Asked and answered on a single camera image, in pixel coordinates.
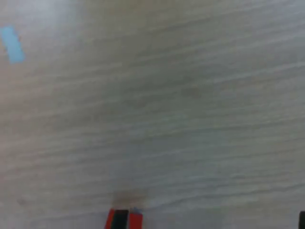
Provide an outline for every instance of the red object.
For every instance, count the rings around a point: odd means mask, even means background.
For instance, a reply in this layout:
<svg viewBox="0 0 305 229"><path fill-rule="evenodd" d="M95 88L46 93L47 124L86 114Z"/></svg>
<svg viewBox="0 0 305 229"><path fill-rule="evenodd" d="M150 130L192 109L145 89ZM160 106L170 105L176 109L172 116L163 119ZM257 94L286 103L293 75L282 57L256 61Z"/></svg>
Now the red object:
<svg viewBox="0 0 305 229"><path fill-rule="evenodd" d="M111 229L113 216L114 216L114 209L110 209L110 211L108 213L108 218L107 218L107 221L106 221L105 229Z"/></svg>
<svg viewBox="0 0 305 229"><path fill-rule="evenodd" d="M137 213L129 214L129 229L142 229L143 215Z"/></svg>

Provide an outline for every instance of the blue sticky note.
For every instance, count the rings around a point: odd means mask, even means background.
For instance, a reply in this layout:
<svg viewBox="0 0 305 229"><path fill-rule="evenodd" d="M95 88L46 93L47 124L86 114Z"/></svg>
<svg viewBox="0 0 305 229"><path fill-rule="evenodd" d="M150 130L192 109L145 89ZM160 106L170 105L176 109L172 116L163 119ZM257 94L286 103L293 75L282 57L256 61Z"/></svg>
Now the blue sticky note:
<svg viewBox="0 0 305 229"><path fill-rule="evenodd" d="M25 56L19 42L18 35L12 26L0 28L2 43L9 56L10 63L20 63Z"/></svg>

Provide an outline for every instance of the wooden table surface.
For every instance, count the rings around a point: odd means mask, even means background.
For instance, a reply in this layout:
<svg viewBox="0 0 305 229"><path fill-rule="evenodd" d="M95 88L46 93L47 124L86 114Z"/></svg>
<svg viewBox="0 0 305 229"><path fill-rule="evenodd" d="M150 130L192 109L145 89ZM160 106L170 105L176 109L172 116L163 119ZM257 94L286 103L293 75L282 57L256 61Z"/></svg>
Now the wooden table surface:
<svg viewBox="0 0 305 229"><path fill-rule="evenodd" d="M0 228L296 229L304 0L0 0Z"/></svg>

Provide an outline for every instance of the black object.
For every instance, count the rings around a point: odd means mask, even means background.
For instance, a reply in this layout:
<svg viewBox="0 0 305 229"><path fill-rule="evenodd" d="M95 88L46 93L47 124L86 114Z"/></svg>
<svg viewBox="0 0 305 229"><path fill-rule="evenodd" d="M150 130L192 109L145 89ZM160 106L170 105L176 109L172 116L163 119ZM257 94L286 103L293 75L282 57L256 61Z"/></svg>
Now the black object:
<svg viewBox="0 0 305 229"><path fill-rule="evenodd" d="M300 212L299 229L305 229L305 211Z"/></svg>
<svg viewBox="0 0 305 229"><path fill-rule="evenodd" d="M129 210L115 210L112 218L111 229L126 229Z"/></svg>

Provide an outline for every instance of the wood grain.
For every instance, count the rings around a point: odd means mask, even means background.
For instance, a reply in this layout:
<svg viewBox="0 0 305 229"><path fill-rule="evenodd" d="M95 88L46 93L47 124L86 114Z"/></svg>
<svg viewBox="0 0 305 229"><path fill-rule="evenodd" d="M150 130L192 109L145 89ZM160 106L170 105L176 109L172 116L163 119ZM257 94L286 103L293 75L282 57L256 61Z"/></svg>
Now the wood grain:
<svg viewBox="0 0 305 229"><path fill-rule="evenodd" d="M303 0L0 0L0 228L297 228Z"/></svg>

